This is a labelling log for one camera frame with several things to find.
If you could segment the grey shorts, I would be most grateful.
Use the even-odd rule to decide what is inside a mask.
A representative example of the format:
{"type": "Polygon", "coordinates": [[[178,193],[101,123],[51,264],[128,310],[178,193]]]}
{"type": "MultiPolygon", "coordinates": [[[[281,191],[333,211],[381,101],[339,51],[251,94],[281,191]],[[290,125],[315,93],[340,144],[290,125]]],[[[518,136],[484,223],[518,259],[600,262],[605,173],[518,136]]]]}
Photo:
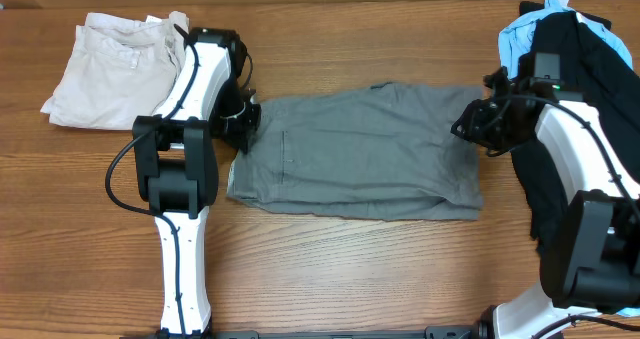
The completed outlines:
{"type": "Polygon", "coordinates": [[[262,105],[228,197],[272,213],[475,220],[478,155],[451,132],[479,86],[384,83],[262,105]]]}

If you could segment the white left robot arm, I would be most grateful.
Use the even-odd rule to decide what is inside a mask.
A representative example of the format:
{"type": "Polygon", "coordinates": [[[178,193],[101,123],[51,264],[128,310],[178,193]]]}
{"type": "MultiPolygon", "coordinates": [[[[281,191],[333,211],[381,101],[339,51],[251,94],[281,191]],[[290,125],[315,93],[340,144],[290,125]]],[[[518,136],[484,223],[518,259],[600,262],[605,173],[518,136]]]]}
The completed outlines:
{"type": "Polygon", "coordinates": [[[141,199],[161,240],[164,307],[158,338],[209,338],[206,221],[219,185],[213,142],[247,152],[261,107],[238,82],[250,56],[233,30],[194,28],[167,100],[132,128],[141,199]]]}

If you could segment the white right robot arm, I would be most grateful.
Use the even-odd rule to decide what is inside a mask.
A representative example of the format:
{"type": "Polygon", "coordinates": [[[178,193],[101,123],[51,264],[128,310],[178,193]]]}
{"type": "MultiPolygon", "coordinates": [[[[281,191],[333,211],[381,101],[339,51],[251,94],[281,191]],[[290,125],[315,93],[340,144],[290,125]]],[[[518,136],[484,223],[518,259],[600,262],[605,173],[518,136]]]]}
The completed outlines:
{"type": "Polygon", "coordinates": [[[468,338],[558,338],[580,322],[629,332],[610,314],[639,303],[639,184],[617,158],[599,112],[561,79],[557,54],[525,56],[518,78],[484,78],[492,94],[471,102],[455,136],[502,155],[535,139],[549,152],[567,212],[540,261],[539,280],[486,309],[468,338]]]}

